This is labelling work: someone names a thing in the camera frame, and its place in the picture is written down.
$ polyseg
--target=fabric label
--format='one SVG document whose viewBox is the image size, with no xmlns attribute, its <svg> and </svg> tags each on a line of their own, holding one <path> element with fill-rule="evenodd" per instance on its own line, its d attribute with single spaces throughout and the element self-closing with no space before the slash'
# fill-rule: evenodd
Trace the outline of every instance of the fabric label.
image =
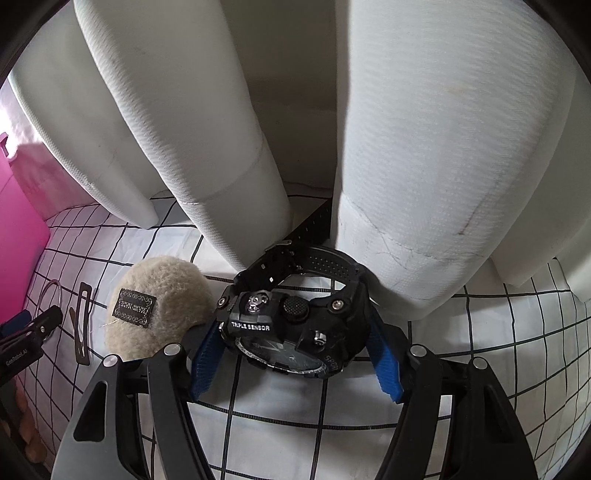
<svg viewBox="0 0 591 480">
<path fill-rule="evenodd" d="M 113 309 L 113 317 L 124 322 L 148 328 L 156 297 L 135 290 L 122 288 Z"/>
</svg>

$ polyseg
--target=white stuffed object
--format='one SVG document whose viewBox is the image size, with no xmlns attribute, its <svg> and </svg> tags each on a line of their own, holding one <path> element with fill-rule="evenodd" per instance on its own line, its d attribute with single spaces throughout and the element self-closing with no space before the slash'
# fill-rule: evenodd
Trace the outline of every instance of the white stuffed object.
<svg viewBox="0 0 591 480">
<path fill-rule="evenodd" d="M 213 310 L 207 280 L 195 265 L 175 257 L 142 260 L 111 295 L 105 345 L 124 361 L 149 357 L 168 343 L 180 342 Z"/>
</svg>

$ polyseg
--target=grid pattern fabric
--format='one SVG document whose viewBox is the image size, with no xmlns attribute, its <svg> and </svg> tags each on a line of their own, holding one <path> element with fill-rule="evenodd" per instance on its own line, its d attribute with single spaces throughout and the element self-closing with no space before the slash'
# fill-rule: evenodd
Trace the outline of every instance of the grid pattern fabric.
<svg viewBox="0 0 591 480">
<path fill-rule="evenodd" d="M 296 219 L 322 203 L 319 192 L 292 193 Z M 217 298 L 235 275 L 187 219 L 175 199 L 152 199 L 158 226 L 125 224 L 99 205 L 64 210 L 48 220 L 51 239 L 35 269 L 25 307 L 34 312 L 44 285 L 58 278 L 64 323 L 44 344 L 45 355 L 19 375 L 49 450 L 48 466 L 104 347 L 106 304 L 137 261 L 173 255 L 199 266 Z M 339 285 L 298 277 L 285 288 L 312 298 Z M 73 326 L 81 281 L 93 287 L 89 323 L 91 366 L 76 363 Z M 50 290 L 41 309 L 57 301 Z M 395 322 L 384 315 L 386 321 Z M 490 262 L 427 318 L 400 325 L 415 343 L 442 358 L 491 364 L 527 434 L 540 479 L 550 480 L 591 422 L 589 316 L 570 291 L 557 260 L 526 285 L 504 285 Z M 154 439 L 149 399 L 142 398 L 142 434 L 154 479 L 164 474 Z M 366 352 L 329 380 L 304 380 L 260 371 L 225 353 L 212 388 L 190 411 L 216 478 L 222 480 L 373 480 L 401 408 L 383 394 Z M 449 428 L 450 398 L 442 397 L 426 478 L 440 475 Z"/>
</svg>

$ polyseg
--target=blue gripper pad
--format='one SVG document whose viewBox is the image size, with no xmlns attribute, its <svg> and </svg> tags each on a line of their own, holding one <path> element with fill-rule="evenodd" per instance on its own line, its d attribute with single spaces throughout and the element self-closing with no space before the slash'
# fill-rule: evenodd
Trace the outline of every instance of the blue gripper pad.
<svg viewBox="0 0 591 480">
<path fill-rule="evenodd" d="M 209 390 L 213 377 L 226 348 L 218 329 L 218 322 L 213 322 L 202 344 L 197 350 L 191 365 L 191 397 L 197 401 L 201 394 Z"/>
<path fill-rule="evenodd" d="M 369 358 L 374 365 L 379 386 L 384 393 L 390 395 L 393 402 L 402 398 L 403 390 L 400 384 L 400 368 L 398 360 L 390 350 L 384 335 L 384 323 L 378 312 L 372 307 L 370 315 L 371 331 L 366 343 Z"/>
<path fill-rule="evenodd" d="M 17 313 L 0 327 L 0 338 L 6 338 L 20 332 L 31 323 L 31 320 L 31 313 L 28 310 L 23 310 L 21 313 Z"/>
</svg>

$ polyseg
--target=watch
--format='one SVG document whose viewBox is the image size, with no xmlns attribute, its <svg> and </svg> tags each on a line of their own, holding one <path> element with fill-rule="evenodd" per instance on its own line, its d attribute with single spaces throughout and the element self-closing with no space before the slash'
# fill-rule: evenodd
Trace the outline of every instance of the watch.
<svg viewBox="0 0 591 480">
<path fill-rule="evenodd" d="M 293 274 L 313 274 L 345 286 L 310 301 L 280 291 Z M 227 346 L 256 367 L 311 378 L 339 373 L 366 345 L 366 269 L 337 250 L 287 240 L 240 272 L 217 303 Z"/>
</svg>

